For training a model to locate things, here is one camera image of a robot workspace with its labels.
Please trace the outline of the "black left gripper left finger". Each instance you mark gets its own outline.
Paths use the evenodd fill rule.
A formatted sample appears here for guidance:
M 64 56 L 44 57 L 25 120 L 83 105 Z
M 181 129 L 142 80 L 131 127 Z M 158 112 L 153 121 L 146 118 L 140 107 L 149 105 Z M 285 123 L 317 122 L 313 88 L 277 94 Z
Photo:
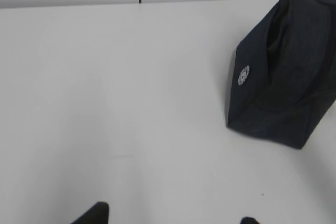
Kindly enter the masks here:
M 108 224 L 109 213 L 108 203 L 97 202 L 71 224 Z

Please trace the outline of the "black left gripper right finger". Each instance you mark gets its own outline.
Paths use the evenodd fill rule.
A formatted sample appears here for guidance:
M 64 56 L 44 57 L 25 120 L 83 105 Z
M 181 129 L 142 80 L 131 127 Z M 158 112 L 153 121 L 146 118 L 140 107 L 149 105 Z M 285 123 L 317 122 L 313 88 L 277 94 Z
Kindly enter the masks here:
M 240 224 L 260 224 L 260 222 L 252 217 L 244 217 L 241 219 Z

